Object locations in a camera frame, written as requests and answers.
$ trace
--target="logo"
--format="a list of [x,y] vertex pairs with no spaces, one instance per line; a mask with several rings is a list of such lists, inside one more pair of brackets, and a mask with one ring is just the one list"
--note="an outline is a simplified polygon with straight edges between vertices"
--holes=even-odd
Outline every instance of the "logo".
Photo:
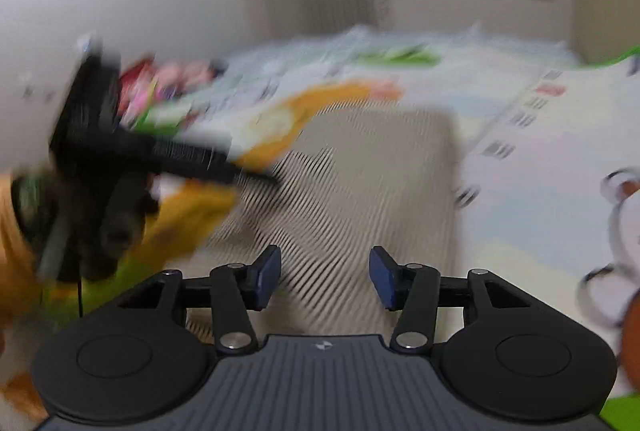
[[322,341],[321,343],[316,343],[314,346],[318,350],[322,350],[322,351],[327,351],[334,347],[334,345],[329,341]]
[[527,106],[528,108],[532,108],[534,110],[542,110],[542,108],[544,108],[548,104],[548,102],[549,101],[547,101],[546,99],[541,99],[539,97],[533,97],[529,101],[524,103],[524,105]]
[[480,186],[461,187],[456,191],[456,207],[463,209],[473,202],[480,194]]
[[535,91],[545,96],[562,97],[566,92],[566,86],[556,85],[555,83],[542,83]]
[[511,144],[505,144],[500,140],[496,140],[495,142],[489,144],[486,150],[482,151],[482,154],[484,156],[490,156],[503,160],[510,156],[510,154],[513,153],[513,150],[515,149],[516,147],[512,146]]
[[546,79],[548,81],[555,81],[561,75],[562,75],[561,71],[559,71],[559,70],[551,70],[543,77],[543,79]]
[[527,126],[531,126],[533,121],[536,120],[536,116],[534,114],[526,114],[525,112],[519,112],[515,114],[511,118],[511,124],[516,125],[518,128],[526,128]]

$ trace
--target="play mat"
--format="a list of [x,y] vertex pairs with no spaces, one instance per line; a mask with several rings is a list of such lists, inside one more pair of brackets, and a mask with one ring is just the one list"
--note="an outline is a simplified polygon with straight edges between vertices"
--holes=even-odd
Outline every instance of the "play mat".
[[[637,210],[623,216],[626,196],[612,204],[601,191],[607,177],[640,165],[639,63],[633,52],[581,67],[562,46],[475,31],[442,37],[356,29],[236,55],[210,86],[150,103],[127,122],[141,132],[222,146],[244,166],[264,167],[309,119],[336,105],[381,101],[448,111],[461,156],[458,275],[490,269],[618,352],[620,328],[587,317],[576,292],[590,271],[620,260],[610,234],[624,233],[627,263],[640,255],[629,225]],[[462,315],[449,311],[439,324],[445,339],[462,326]],[[626,404],[638,401],[621,398],[631,394],[620,373],[616,406],[605,413],[621,430],[634,429],[626,427]]]

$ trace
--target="gray ridged surface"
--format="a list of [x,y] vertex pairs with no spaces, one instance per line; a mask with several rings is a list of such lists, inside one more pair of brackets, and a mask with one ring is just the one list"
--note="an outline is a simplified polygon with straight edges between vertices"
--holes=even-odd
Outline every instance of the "gray ridged surface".
[[[325,350],[318,345],[331,343]],[[91,427],[52,419],[41,431]],[[383,348],[375,335],[270,337],[255,355],[226,359],[182,407],[149,422],[102,431],[605,431],[573,423],[507,423],[464,406],[430,363]]]
[[[400,264],[453,271],[457,159],[441,112],[334,104],[274,167],[279,188],[242,183],[207,249],[168,267],[207,276],[277,245],[280,284],[267,309],[249,314],[260,337],[381,334],[388,342],[398,315],[384,310],[369,280],[369,251],[381,245]],[[210,324],[211,310],[194,318]]]

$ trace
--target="metal pivot screw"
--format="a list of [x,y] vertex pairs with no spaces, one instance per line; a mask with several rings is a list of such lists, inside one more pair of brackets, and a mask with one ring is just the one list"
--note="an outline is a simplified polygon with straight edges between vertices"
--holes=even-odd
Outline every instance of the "metal pivot screw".
[[229,350],[241,350],[251,344],[251,337],[244,332],[230,332],[220,337],[220,344]]
[[396,337],[396,343],[407,350],[423,347],[428,342],[427,336],[419,332],[405,332]]

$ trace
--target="yellow fabric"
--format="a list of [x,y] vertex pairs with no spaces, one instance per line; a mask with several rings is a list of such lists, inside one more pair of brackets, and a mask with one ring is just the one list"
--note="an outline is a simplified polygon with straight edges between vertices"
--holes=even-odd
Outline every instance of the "yellow fabric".
[[[304,125],[332,104],[369,98],[395,101],[401,91],[389,82],[352,81],[309,88],[274,105],[260,118],[287,112],[288,132],[261,140],[243,155],[238,164],[263,169],[296,140]],[[255,119],[255,129],[260,129]],[[28,311],[42,297],[46,313],[60,323],[78,317],[78,290],[75,284],[36,284],[33,255],[22,239],[11,203],[10,180],[2,183],[0,210],[0,324],[12,315]],[[114,277],[98,283],[82,283],[82,305],[87,313],[164,268],[172,259],[189,255],[200,246],[228,215],[236,202],[233,188],[187,182],[175,195],[164,199],[156,218],[147,220],[142,241],[123,258]]]
[[0,178],[0,329],[40,298],[34,255],[22,237],[11,201],[11,177]]

